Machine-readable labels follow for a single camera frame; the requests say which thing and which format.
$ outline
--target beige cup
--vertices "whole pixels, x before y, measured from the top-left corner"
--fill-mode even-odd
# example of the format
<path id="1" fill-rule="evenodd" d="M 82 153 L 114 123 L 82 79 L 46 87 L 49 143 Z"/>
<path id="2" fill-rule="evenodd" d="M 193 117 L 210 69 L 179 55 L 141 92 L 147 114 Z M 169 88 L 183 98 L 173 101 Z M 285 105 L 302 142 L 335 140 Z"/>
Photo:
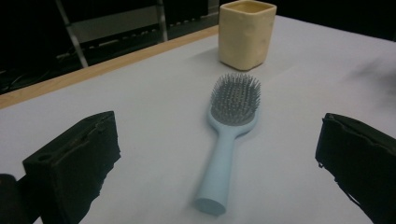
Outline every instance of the beige cup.
<path id="1" fill-rule="evenodd" d="M 276 6 L 253 0 L 223 4 L 219 11 L 219 59 L 238 70 L 263 63 L 271 40 Z"/>

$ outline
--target hairbrush handle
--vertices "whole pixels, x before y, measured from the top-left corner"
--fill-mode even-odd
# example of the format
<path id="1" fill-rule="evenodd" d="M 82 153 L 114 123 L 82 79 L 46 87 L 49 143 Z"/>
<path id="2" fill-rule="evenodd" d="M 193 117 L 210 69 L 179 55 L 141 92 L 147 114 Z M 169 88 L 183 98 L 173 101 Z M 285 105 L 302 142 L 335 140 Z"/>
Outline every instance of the hairbrush handle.
<path id="1" fill-rule="evenodd" d="M 225 213 L 235 137 L 236 133 L 233 130 L 219 132 L 218 142 L 195 198 L 195 205 L 201 212 L 214 216 Z"/>

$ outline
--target ceramic cup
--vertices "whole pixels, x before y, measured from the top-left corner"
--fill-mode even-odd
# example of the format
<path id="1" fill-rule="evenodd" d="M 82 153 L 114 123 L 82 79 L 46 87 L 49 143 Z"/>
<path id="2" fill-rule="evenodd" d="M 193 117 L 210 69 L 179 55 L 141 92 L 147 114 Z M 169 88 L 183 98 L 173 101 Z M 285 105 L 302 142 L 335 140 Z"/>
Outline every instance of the ceramic cup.
<path id="1" fill-rule="evenodd" d="M 221 5 L 219 60 L 238 70 L 249 70 L 263 63 L 275 15 L 275 5 L 253 0 Z"/>

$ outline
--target hairbrush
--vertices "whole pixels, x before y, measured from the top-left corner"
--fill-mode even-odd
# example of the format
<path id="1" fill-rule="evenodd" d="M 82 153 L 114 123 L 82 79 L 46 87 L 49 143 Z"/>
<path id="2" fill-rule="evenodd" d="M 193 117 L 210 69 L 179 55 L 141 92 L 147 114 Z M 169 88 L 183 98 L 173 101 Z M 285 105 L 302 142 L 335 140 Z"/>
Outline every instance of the hairbrush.
<path id="1" fill-rule="evenodd" d="M 219 216 L 226 211 L 233 161 L 233 142 L 257 123 L 260 82 L 247 74 L 221 77 L 212 92 L 208 121 L 219 134 L 195 206 Z"/>

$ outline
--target dark background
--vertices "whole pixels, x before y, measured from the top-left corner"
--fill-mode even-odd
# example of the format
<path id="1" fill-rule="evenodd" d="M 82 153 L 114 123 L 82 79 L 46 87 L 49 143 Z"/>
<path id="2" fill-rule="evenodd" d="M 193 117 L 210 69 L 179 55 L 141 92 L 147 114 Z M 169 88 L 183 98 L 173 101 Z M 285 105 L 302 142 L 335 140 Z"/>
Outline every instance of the dark background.
<path id="1" fill-rule="evenodd" d="M 114 13 L 153 6 L 156 0 L 62 0 L 70 22 L 84 21 Z M 219 0 L 219 5 L 231 0 Z M 277 15 L 309 21 L 349 32 L 395 40 L 396 13 L 390 1 L 365 3 L 349 1 L 265 1 L 277 5 Z M 207 0 L 163 0 L 168 28 L 184 21 L 197 21 L 208 14 Z M 0 94 L 60 76 L 81 68 L 55 0 L 0 1 Z M 168 29 L 170 38 L 177 37 Z M 81 45 L 89 65 L 154 45 L 147 40 L 159 34 L 125 41 L 117 50 L 97 47 L 103 39 Z M 71 55 L 59 59 L 59 55 Z"/>

